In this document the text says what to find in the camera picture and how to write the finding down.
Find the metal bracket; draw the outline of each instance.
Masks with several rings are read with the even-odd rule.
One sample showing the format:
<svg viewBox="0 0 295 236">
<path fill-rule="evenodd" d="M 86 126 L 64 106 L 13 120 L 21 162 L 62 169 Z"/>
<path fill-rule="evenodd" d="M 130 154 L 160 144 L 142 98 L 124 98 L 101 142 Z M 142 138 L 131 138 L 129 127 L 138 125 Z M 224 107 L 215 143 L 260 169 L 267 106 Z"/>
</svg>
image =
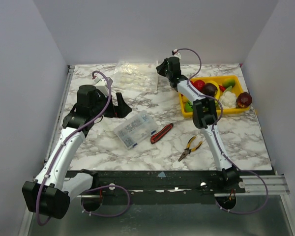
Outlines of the metal bracket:
<svg viewBox="0 0 295 236">
<path fill-rule="evenodd" d="M 265 181 L 269 195 L 287 195 L 290 193 L 285 176 L 261 176 Z M 241 176 L 245 193 L 236 193 L 236 196 L 265 195 L 265 186 L 256 176 Z M 214 196 L 228 196 L 229 193 L 216 193 Z"/>
<path fill-rule="evenodd" d="M 75 65 L 70 65 L 69 66 L 67 79 L 65 81 L 64 90 L 63 90 L 63 94 L 62 94 L 62 97 L 61 97 L 59 110 L 58 110 L 58 113 L 57 113 L 57 119 L 56 119 L 55 126 L 54 126 L 54 129 L 53 129 L 52 138 L 51 138 L 51 141 L 50 141 L 49 146 L 48 146 L 48 152 L 47 152 L 47 155 L 45 157 L 45 162 L 48 161 L 51 153 L 53 152 L 53 149 L 56 146 L 57 140 L 58 140 L 57 135 L 58 135 L 59 130 L 60 130 L 60 123 L 62 121 L 61 117 L 62 117 L 62 114 L 63 114 L 65 102 L 67 100 L 67 96 L 68 96 L 68 93 L 69 93 L 69 89 L 70 89 L 70 85 L 71 85 L 71 81 L 72 81 L 72 77 L 73 77 L 73 73 L 74 73 L 74 68 L 75 68 Z"/>
</svg>

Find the red utility knife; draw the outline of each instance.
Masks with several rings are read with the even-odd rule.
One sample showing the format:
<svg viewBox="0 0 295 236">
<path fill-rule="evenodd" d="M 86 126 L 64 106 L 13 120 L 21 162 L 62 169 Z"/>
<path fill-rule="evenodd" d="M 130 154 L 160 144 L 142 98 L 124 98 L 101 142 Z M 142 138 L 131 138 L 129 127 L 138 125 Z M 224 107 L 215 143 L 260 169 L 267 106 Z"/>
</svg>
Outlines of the red utility knife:
<svg viewBox="0 0 295 236">
<path fill-rule="evenodd" d="M 164 135 L 167 134 L 168 131 L 170 131 L 173 126 L 174 126 L 174 124 L 170 123 L 170 124 L 166 125 L 161 131 L 159 131 L 158 133 L 152 135 L 151 144 L 155 144 L 156 142 L 161 140 L 161 138 L 163 138 Z"/>
</svg>

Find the green fruit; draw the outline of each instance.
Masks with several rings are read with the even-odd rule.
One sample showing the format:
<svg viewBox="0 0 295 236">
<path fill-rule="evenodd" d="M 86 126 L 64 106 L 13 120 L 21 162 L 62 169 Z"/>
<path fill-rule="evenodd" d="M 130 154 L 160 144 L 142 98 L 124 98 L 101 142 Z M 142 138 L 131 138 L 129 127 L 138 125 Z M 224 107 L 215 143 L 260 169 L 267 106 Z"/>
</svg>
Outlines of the green fruit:
<svg viewBox="0 0 295 236">
<path fill-rule="evenodd" d="M 186 112 L 192 112 L 192 104 L 190 102 L 186 102 L 185 111 Z"/>
<path fill-rule="evenodd" d="M 232 91 L 232 86 L 229 86 L 229 87 L 227 87 L 227 89 L 225 89 L 225 91 L 224 92 L 231 92 Z"/>
<path fill-rule="evenodd" d="M 222 83 L 222 86 L 225 88 L 228 88 L 229 86 L 234 87 L 236 84 L 235 80 L 233 78 L 227 78 L 226 80 L 224 80 L 224 82 Z"/>
</svg>

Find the yellow tray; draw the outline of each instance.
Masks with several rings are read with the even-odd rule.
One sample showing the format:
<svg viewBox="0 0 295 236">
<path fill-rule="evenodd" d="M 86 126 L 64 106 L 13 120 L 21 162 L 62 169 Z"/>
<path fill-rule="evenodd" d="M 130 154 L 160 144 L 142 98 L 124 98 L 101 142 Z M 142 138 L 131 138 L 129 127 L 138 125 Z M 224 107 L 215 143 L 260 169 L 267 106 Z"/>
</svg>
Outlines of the yellow tray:
<svg viewBox="0 0 295 236">
<path fill-rule="evenodd" d="M 226 76 L 212 76 L 212 77 L 197 77 L 192 78 L 191 81 L 196 80 L 203 80 L 205 83 L 209 82 L 210 80 L 215 81 L 217 84 L 222 85 L 223 81 L 228 78 L 233 78 L 236 82 L 235 86 L 232 88 L 232 93 L 236 94 L 236 97 L 238 97 L 242 92 L 244 92 L 240 86 L 239 80 L 236 75 L 226 75 Z M 179 96 L 179 102 L 181 107 L 182 116 L 185 118 L 192 117 L 192 112 L 186 112 L 185 111 L 185 103 L 182 101 L 182 95 L 181 93 L 178 93 Z M 248 111 L 249 107 L 247 108 L 232 108 L 232 109 L 224 109 L 223 114 L 239 114 L 244 111 Z M 221 114 L 221 110 L 216 110 L 217 114 Z"/>
</svg>

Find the clear plastic bag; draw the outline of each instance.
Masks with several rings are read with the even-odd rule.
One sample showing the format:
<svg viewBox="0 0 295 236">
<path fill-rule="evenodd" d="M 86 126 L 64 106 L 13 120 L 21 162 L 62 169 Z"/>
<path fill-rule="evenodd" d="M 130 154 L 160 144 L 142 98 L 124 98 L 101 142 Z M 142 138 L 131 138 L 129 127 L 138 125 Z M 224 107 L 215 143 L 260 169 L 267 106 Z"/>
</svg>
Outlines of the clear plastic bag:
<svg viewBox="0 0 295 236">
<path fill-rule="evenodd" d="M 114 71 L 114 86 L 140 92 L 156 92 L 158 61 L 129 63 L 120 61 Z"/>
</svg>

